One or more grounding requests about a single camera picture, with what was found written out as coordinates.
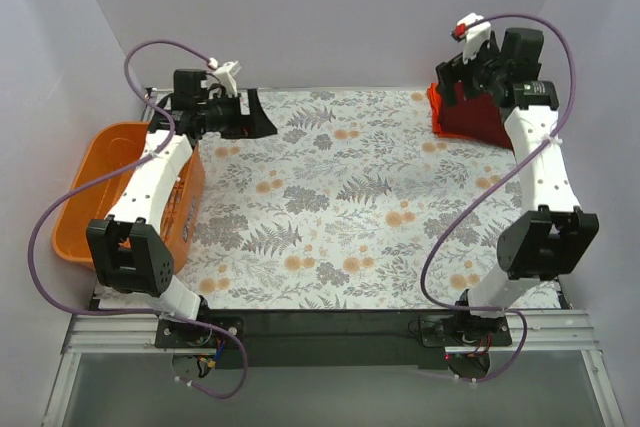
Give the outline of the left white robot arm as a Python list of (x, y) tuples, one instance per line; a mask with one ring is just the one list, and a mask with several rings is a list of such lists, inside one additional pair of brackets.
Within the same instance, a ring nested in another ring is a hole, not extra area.
[(181, 317), (178, 334), (193, 347), (211, 339), (213, 324), (200, 314), (203, 299), (175, 275), (177, 256), (161, 234), (163, 217), (181, 171), (192, 166), (205, 135), (237, 140), (276, 134), (256, 90), (248, 90), (249, 110), (242, 111), (239, 69), (233, 61), (174, 72), (173, 91), (146, 129), (142, 165), (104, 219), (91, 220), (86, 229), (99, 282), (119, 293), (141, 294), (154, 310)]

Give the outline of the orange plastic basket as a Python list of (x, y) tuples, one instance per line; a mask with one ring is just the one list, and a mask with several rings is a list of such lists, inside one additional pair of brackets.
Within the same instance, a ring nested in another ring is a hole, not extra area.
[[(76, 187), (130, 164), (141, 157), (148, 124), (113, 124), (94, 137), (74, 179)], [(56, 254), (89, 270), (94, 269), (86, 228), (94, 218), (104, 218), (120, 198), (132, 174), (126, 172), (91, 187), (69, 199), (61, 208), (52, 234)], [(174, 258), (174, 271), (187, 261), (195, 222), (205, 185), (200, 153), (195, 150), (183, 166), (166, 204), (161, 237)]]

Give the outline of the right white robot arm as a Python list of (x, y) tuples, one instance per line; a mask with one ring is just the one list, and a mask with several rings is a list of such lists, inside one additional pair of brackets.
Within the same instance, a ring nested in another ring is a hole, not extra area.
[(475, 344), (497, 318), (537, 284), (571, 273), (599, 230), (585, 212), (566, 172), (555, 86), (539, 78), (541, 31), (509, 28), (498, 43), (488, 22), (462, 20), (453, 36), (459, 55), (439, 64), (432, 97), (439, 118), (460, 115), (507, 137), (519, 172), (521, 216), (497, 242), (497, 264), (459, 303), (468, 310), (452, 320), (454, 336)]

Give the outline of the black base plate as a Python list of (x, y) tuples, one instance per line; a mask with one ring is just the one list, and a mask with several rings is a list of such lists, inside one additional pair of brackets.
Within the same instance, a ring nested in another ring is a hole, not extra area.
[(222, 369), (417, 366), (443, 370), (445, 351), (507, 347), (505, 318), (448, 310), (213, 310), (201, 325), (159, 322), (155, 347), (196, 354), (225, 347)]

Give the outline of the floral table mat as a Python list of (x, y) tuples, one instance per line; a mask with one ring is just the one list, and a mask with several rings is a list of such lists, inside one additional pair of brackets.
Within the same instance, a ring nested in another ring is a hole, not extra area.
[(410, 91), (264, 92), (278, 134), (199, 145), (205, 186), (180, 280), (218, 309), (422, 309), (493, 267), (521, 212), (497, 147), (433, 134)]

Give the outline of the aluminium frame rail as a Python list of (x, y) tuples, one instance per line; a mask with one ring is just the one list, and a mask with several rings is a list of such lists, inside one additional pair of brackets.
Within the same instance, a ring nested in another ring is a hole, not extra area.
[[(589, 315), (581, 310), (526, 310), (527, 324), (508, 315), (509, 346), (491, 342), (491, 352), (510, 352), (519, 342), (525, 351), (589, 351), (600, 348)], [(78, 316), (71, 319), (62, 352), (159, 353), (154, 346), (158, 320), (149, 315)]]

